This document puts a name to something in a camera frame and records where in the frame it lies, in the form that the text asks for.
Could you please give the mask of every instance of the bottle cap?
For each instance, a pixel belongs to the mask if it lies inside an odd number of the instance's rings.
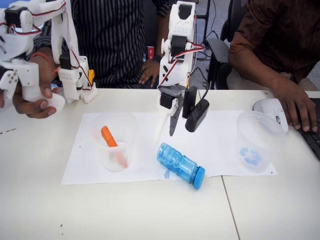
[[[196,172],[196,175],[193,181],[193,187],[195,189],[198,190],[201,187],[202,181],[204,180],[204,177],[205,177],[205,173],[206,173],[206,170],[202,166],[200,166],[198,168],[198,171]]]

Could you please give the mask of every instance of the white robotic arm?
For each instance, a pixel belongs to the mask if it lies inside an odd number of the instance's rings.
[[[34,47],[33,36],[41,32],[38,27],[48,20],[52,21],[51,47],[54,62],[60,65],[58,75],[64,96],[68,103],[79,98],[89,103],[98,91],[87,57],[79,56],[70,0],[18,1],[10,4],[8,9],[0,9],[0,89],[4,90],[5,98],[12,98],[20,81],[26,101],[46,99],[39,88],[38,65],[26,62],[25,58]],[[63,39],[69,55],[62,54]],[[46,100],[57,112],[65,105],[65,99],[57,94]]]
[[[156,141],[168,117],[170,136],[174,134],[182,108],[182,117],[187,119],[185,127],[190,132],[198,128],[208,111],[209,103],[205,99],[200,100],[195,106],[197,88],[189,88],[189,77],[196,64],[195,60],[193,65],[193,55],[204,49],[203,46],[193,43],[197,32],[195,9],[195,3],[183,1],[178,1],[171,9],[168,39],[162,40],[161,46],[165,55],[160,62]]]

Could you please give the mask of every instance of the striped shirt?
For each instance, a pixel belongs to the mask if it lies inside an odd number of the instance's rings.
[[[176,0],[152,0],[165,17]],[[87,56],[97,88],[140,88],[145,33],[144,0],[71,0],[79,53]],[[33,53],[51,47],[51,21],[34,40]],[[63,53],[69,53],[66,43]]]

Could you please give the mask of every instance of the orange bracelet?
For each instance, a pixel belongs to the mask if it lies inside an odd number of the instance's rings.
[[[49,66],[51,67],[51,62],[50,62],[48,56],[45,55],[45,54],[42,53],[42,52],[36,52],[35,54],[33,54],[33,55],[31,56],[30,59],[32,59],[33,57],[37,57],[37,56],[43,57],[43,58],[46,60],[46,62],[49,64]],[[60,67],[58,67],[57,69],[53,69],[53,70],[52,70],[52,75],[54,75],[55,73],[57,73],[59,70],[60,70]]]

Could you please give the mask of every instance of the transparent cup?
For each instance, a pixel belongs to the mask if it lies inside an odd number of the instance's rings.
[[[101,129],[107,126],[118,146],[109,147]],[[90,126],[94,149],[102,165],[109,171],[119,172],[129,167],[137,134],[136,118],[128,112],[107,112],[95,118]]]
[[[286,142],[283,128],[261,112],[242,113],[237,119],[236,157],[253,172],[263,172]]]

